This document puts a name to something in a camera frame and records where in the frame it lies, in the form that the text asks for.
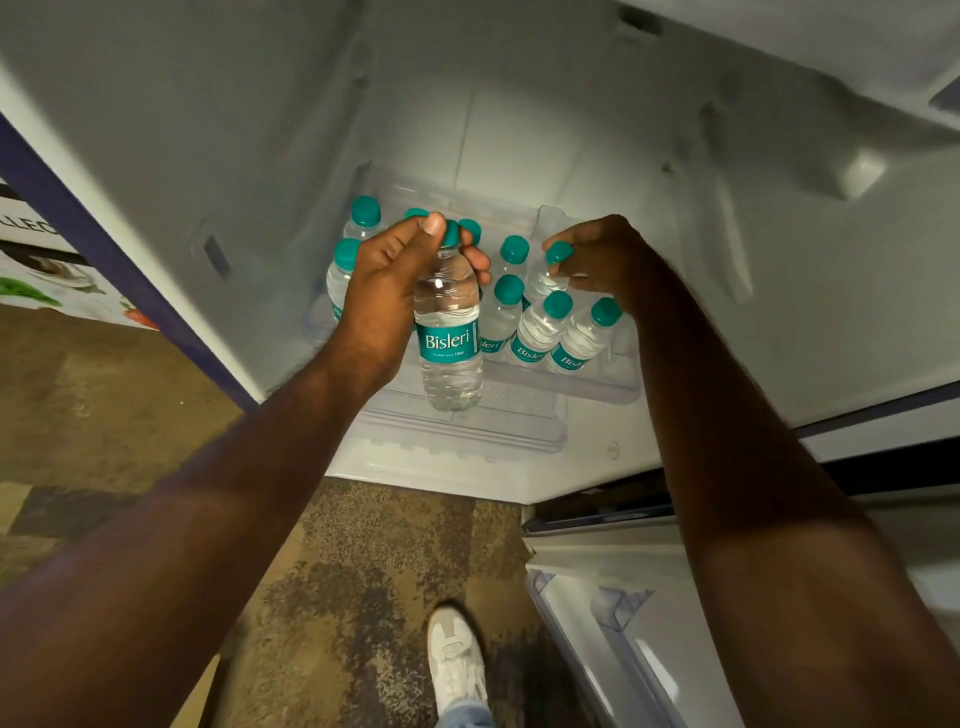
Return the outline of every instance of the fingernail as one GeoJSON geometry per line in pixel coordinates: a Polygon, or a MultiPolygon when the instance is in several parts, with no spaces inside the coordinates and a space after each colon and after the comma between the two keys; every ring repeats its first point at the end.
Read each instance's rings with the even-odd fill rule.
{"type": "Polygon", "coordinates": [[[423,231],[429,235],[436,235],[444,226],[444,217],[439,212],[431,212],[423,221],[423,231]]]}

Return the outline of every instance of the shoe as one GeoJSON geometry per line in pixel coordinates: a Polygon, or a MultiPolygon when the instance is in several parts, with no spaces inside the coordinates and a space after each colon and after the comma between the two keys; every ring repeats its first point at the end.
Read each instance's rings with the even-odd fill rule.
{"type": "Polygon", "coordinates": [[[480,643],[458,609],[434,610],[427,624],[426,646],[438,716],[464,700],[487,702],[480,643]]]}

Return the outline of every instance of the jeans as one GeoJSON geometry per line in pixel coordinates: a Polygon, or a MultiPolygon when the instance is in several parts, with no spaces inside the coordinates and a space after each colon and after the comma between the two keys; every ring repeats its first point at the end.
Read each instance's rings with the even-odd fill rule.
{"type": "Polygon", "coordinates": [[[487,703],[464,700],[444,711],[437,728],[496,728],[496,723],[487,703]]]}

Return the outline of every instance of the right hand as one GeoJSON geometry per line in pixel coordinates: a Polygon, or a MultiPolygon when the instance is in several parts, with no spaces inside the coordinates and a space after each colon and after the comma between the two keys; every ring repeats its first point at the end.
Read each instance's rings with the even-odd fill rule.
{"type": "Polygon", "coordinates": [[[632,305],[643,261],[652,249],[622,215],[608,215],[575,225],[543,242],[548,251],[558,240],[573,246],[573,255],[550,269],[570,277],[570,288],[609,293],[625,311],[632,305]]]}

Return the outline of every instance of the plastic water bottle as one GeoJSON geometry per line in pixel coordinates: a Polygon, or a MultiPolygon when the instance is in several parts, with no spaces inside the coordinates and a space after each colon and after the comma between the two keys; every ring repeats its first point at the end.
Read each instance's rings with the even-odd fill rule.
{"type": "Polygon", "coordinates": [[[473,236],[473,245],[479,248],[480,238],[483,236],[483,228],[480,227],[480,223],[465,217],[460,221],[459,225],[461,228],[466,228],[470,231],[470,234],[473,236]]]}
{"type": "Polygon", "coordinates": [[[569,282],[568,278],[554,278],[548,272],[547,268],[562,260],[566,260],[573,255],[573,246],[569,243],[558,240],[550,246],[546,252],[546,257],[539,260],[530,267],[530,273],[527,274],[527,284],[523,288],[523,307],[529,308],[532,303],[543,301],[553,291],[565,291],[569,282]]]}
{"type": "Polygon", "coordinates": [[[344,315],[344,301],[347,299],[347,286],[353,268],[357,263],[357,252],[360,250],[360,241],[345,237],[333,249],[333,262],[326,269],[326,293],[330,297],[333,315],[337,321],[344,315]]]}
{"type": "Polygon", "coordinates": [[[490,274],[493,283],[507,274],[516,276],[520,280],[527,279],[527,255],[530,254],[530,243],[519,235],[507,235],[500,246],[500,255],[491,262],[490,274]]]}
{"type": "Polygon", "coordinates": [[[578,311],[566,323],[560,343],[546,360],[551,372],[576,372],[604,350],[613,338],[613,325],[623,311],[611,298],[600,299],[589,311],[578,311]]]}
{"type": "Polygon", "coordinates": [[[573,299],[566,291],[554,291],[527,308],[510,340],[514,358],[524,364],[540,362],[560,341],[564,319],[571,308],[573,299]]]}
{"type": "Polygon", "coordinates": [[[423,389],[427,401],[444,412],[472,407],[483,383],[480,291],[459,245],[460,227],[447,221],[444,243],[414,289],[423,389]]]}
{"type": "Polygon", "coordinates": [[[480,351],[494,354],[503,349],[507,339],[514,335],[516,322],[523,312],[520,299],[523,281],[513,274],[501,276],[480,303],[480,351]]]}
{"type": "Polygon", "coordinates": [[[380,203],[370,195],[361,195],[350,206],[350,220],[344,225],[344,237],[366,240],[387,226],[380,221],[380,203]]]}

